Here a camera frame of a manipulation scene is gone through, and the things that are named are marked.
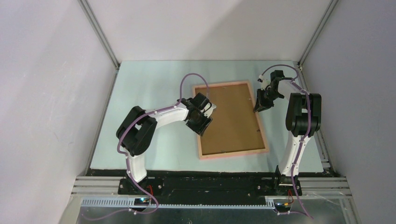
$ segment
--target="wooden frame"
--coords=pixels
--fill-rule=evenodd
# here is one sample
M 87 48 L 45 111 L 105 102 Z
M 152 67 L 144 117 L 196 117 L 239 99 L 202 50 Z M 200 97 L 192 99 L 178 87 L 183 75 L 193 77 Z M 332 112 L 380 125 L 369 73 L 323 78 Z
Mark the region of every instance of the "wooden frame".
M 230 85 L 240 85 L 240 84 L 247 84 L 249 94 L 250 94 L 250 99 L 253 105 L 253 108 L 255 106 L 255 98 L 253 96 L 252 92 L 252 87 L 250 85 L 249 81 L 237 81 L 237 82 L 224 82 L 224 83 L 217 83 L 217 84 L 210 84 L 209 88 L 211 87 L 221 87 L 221 86 L 230 86 Z M 206 85 L 195 85 L 192 88 L 192 93 L 193 96 L 196 95 L 196 89 L 197 88 L 205 88 Z M 229 156 L 240 156 L 240 155 L 248 155 L 248 154 L 257 154 L 257 153 L 267 153 L 269 152 L 269 146 L 267 142 L 267 138 L 265 135 L 264 127 L 262 125 L 261 119 L 259 114 L 256 112 L 255 117 L 257 119 L 257 124 L 260 129 L 260 134 L 264 143 L 264 148 L 261 149 L 251 149 L 251 150 L 244 150 L 244 151 L 238 151 L 238 152 L 228 152 L 228 153 L 219 153 L 219 154 L 207 154 L 203 155 L 202 154 L 202 145 L 201 145 L 201 136 L 197 135 L 197 143 L 198 143 L 198 156 L 200 159 L 210 159 L 210 158 L 221 158 L 221 157 L 229 157 Z

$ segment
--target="perforated metal strip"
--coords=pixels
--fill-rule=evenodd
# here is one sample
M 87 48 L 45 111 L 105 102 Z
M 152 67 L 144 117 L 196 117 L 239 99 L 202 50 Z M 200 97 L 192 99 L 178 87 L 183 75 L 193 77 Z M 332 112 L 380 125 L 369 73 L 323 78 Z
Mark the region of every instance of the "perforated metal strip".
M 141 208 L 134 204 L 135 198 L 114 197 L 86 197 L 82 200 L 82 207 L 114 207 L 114 208 Z M 274 209 L 274 200 L 266 199 L 267 205 L 190 205 L 190 204 L 160 204 L 160 208 L 191 208 L 191 209 Z

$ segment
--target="wall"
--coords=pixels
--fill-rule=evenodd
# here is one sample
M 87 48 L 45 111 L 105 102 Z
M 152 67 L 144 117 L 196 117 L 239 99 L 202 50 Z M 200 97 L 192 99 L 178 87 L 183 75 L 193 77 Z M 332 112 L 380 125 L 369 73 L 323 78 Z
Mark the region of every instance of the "wall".
M 396 1 L 340 1 L 304 64 L 363 223 L 394 223 Z
M 90 0 L 119 60 L 298 61 L 330 0 Z
M 0 14 L 0 223 L 57 223 L 115 71 L 76 0 Z

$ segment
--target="wooden tray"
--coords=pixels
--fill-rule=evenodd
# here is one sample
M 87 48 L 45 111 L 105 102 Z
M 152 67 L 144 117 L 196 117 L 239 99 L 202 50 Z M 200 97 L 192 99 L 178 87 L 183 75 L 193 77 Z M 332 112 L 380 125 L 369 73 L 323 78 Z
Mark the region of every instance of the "wooden tray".
M 205 85 L 193 88 L 193 95 L 206 94 Z M 216 105 L 213 121 L 204 136 L 197 135 L 200 159 L 267 153 L 269 147 L 249 81 L 209 85 L 209 100 Z

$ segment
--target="light blue table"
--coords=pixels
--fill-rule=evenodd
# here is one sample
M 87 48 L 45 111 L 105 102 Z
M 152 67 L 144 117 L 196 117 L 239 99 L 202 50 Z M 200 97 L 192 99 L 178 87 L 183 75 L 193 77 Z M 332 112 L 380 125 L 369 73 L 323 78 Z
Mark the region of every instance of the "light blue table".
M 91 162 L 92 169 L 126 169 L 124 156 L 117 153 L 115 133 L 131 110 L 162 108 L 179 98 L 183 76 L 195 72 L 208 83 L 249 80 L 255 91 L 260 87 L 259 74 L 271 65 L 291 61 L 124 61 L 115 82 L 109 106 L 100 131 Z M 296 74 L 284 70 L 287 77 Z M 192 86 L 203 84 L 199 77 L 188 77 L 183 86 L 183 97 L 192 97 Z M 197 138 L 184 122 L 175 122 L 156 130 L 146 151 L 146 169 L 173 171 L 216 172 L 274 172 L 281 160 L 288 137 L 285 126 L 287 100 L 277 99 L 275 107 L 260 112 L 270 152 L 238 157 L 199 160 Z M 323 172 L 318 147 L 314 139 L 306 146 L 300 164 L 301 172 Z

